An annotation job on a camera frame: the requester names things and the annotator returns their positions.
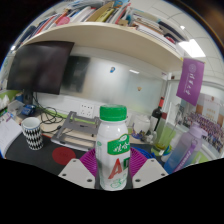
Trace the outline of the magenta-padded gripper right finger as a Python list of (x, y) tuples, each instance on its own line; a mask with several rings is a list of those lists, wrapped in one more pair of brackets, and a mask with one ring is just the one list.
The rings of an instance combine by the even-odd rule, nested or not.
[(155, 158), (147, 159), (134, 148), (131, 149), (129, 174), (133, 188), (143, 187), (168, 175)]

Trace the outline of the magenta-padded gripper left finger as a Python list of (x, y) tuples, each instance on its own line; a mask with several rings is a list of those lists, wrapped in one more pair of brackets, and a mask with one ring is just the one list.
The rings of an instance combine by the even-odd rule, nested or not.
[(59, 174), (59, 177), (89, 189), (95, 188), (96, 176), (97, 161), (94, 149), (86, 152), (80, 159), (71, 159)]

